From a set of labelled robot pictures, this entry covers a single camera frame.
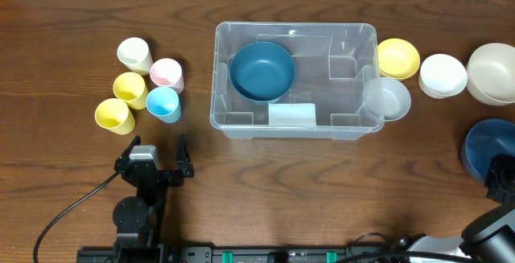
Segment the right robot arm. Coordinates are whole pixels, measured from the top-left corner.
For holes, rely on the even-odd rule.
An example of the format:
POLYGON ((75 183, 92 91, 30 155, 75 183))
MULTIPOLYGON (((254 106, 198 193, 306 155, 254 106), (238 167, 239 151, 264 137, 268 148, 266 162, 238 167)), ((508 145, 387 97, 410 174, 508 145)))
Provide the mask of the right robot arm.
POLYGON ((487 197, 498 202, 498 207, 472 221, 460 237, 422 236, 408 249, 471 257, 481 262, 514 263, 514 157, 494 157, 485 182, 487 197))

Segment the yellow plastic cup lower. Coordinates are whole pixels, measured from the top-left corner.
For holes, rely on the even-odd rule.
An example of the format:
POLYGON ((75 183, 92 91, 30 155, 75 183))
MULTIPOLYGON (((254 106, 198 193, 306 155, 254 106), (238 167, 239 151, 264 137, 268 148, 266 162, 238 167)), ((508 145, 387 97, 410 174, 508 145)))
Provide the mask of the yellow plastic cup lower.
POLYGON ((102 101, 94 113, 96 123, 115 134, 125 135, 135 127, 135 119, 129 106, 121 99, 102 101))

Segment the beige large bowl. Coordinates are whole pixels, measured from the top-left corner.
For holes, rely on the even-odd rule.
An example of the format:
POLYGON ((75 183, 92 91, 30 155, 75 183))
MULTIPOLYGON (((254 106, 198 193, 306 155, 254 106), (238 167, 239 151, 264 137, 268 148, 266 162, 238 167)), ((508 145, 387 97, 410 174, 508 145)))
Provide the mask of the beige large bowl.
POLYGON ((467 90, 486 105, 514 103, 514 47, 487 43, 471 55, 467 66, 467 90))

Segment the dark blue large bowl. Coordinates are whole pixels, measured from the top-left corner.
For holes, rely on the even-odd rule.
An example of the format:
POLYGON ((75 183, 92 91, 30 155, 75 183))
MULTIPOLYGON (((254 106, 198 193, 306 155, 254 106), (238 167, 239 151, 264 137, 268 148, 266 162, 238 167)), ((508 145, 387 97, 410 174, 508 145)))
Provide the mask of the dark blue large bowl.
POLYGON ((256 103, 278 101, 293 86, 296 74, 291 54, 271 42, 245 45, 229 66, 229 79, 235 90, 256 103))

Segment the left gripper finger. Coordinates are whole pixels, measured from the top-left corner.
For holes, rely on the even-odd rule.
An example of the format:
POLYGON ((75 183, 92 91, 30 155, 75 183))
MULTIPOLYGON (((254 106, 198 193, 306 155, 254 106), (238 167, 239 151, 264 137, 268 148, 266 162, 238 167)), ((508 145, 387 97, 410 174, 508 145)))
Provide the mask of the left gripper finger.
POLYGON ((180 141, 179 141, 179 145, 178 145, 175 162, 181 171, 193 171, 194 170, 192 161, 191 161, 189 153, 187 151, 186 138, 185 138, 184 134, 182 134, 180 136, 180 141))
POLYGON ((122 154, 120 155, 120 159, 121 160, 128 160, 130 158, 130 153, 132 151, 132 149, 135 147, 135 146, 140 146, 141 145, 141 138, 139 135, 136 135, 134 137, 134 139, 132 140, 132 142, 129 144, 129 146, 122 152, 122 154))

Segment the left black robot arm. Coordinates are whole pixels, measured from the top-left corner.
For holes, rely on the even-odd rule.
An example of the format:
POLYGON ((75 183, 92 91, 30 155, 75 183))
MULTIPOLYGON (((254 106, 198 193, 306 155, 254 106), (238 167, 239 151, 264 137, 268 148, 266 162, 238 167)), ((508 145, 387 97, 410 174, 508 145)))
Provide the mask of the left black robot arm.
POLYGON ((116 159, 114 170, 136 188, 136 195, 125 197, 113 210, 117 246, 145 248, 157 244, 167 189, 181 187, 185 178, 194 176, 184 136, 180 137, 175 163, 175 169, 160 170, 157 148, 143 146, 139 136, 116 159))

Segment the white label on bin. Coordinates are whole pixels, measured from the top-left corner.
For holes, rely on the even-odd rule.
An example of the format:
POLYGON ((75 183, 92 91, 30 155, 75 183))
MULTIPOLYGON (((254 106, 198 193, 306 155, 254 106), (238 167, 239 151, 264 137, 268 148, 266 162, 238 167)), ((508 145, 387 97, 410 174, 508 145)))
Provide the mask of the white label on bin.
POLYGON ((315 105, 312 103, 270 104, 269 125, 307 128, 315 127, 315 105))

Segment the clear plastic storage bin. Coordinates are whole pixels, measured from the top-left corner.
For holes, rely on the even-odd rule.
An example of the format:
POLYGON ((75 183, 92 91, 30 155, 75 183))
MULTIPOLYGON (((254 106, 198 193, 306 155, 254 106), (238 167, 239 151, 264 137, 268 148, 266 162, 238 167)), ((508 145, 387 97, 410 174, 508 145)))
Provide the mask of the clear plastic storage bin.
POLYGON ((210 122, 231 139, 357 140, 385 123, 365 108, 365 83, 379 77, 377 31, 368 23, 222 22, 215 32, 210 122), (284 47, 297 68, 293 86, 270 104, 314 104, 315 127, 269 125, 270 104, 247 100, 235 90, 229 66, 254 42, 284 47))

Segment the pink plastic cup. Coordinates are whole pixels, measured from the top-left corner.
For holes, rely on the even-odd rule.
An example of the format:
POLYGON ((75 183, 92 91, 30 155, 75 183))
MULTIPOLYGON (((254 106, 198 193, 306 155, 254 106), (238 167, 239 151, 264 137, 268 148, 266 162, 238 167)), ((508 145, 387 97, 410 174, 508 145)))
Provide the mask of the pink plastic cup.
POLYGON ((157 86, 172 88, 178 94, 184 90, 183 69, 171 58, 154 62, 150 69, 150 78, 157 86))

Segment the white small bowl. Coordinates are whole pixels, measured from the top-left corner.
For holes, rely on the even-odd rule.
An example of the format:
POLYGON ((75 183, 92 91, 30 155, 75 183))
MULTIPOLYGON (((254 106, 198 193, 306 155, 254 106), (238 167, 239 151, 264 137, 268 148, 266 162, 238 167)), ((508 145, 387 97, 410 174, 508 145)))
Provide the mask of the white small bowl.
POLYGON ((434 54, 420 67, 418 84, 429 97, 443 99, 460 94, 466 87, 468 74, 464 65, 451 55, 434 54))

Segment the yellow plastic cup upper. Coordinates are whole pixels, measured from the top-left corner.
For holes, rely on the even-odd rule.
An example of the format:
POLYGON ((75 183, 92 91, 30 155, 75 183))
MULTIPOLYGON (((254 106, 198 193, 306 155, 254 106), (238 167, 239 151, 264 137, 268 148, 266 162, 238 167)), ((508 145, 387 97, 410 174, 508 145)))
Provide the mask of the yellow plastic cup upper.
POLYGON ((135 72, 124 72, 113 82, 113 93, 132 109, 146 108, 148 89, 145 80, 135 72))

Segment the light blue plastic cup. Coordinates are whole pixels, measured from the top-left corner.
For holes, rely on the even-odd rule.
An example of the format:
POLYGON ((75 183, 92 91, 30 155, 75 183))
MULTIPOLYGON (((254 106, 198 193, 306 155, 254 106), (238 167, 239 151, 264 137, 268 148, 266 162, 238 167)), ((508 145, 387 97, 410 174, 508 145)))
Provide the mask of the light blue plastic cup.
POLYGON ((182 116, 179 95, 172 88, 157 87, 146 98, 146 108, 159 120, 171 124, 182 116))

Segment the grey small bowl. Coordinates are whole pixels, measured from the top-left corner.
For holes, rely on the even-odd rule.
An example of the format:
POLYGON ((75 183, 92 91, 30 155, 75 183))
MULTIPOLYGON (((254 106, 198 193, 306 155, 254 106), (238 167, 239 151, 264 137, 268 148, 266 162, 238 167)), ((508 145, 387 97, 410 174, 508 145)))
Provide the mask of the grey small bowl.
POLYGON ((411 96, 407 87, 389 77, 379 77, 365 83, 365 108, 385 121, 403 118, 411 106, 411 96))

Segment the cream plastic cup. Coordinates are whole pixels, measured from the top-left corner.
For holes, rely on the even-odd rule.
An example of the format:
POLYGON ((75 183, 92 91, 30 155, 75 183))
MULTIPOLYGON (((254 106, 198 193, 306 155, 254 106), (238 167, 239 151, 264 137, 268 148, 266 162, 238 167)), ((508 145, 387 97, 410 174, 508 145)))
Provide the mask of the cream plastic cup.
POLYGON ((122 41, 117 48, 117 57, 129 70, 141 76, 148 75, 154 63, 147 42, 138 37, 122 41))

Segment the yellow small bowl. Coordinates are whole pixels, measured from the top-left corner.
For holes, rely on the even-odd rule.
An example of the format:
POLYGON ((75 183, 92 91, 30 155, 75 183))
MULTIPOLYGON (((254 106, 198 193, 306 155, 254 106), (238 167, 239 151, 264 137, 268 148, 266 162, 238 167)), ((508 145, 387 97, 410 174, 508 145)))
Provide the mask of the yellow small bowl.
POLYGON ((421 58, 416 47, 404 39, 392 38, 377 47, 380 73, 396 80, 405 80, 417 73, 421 58))

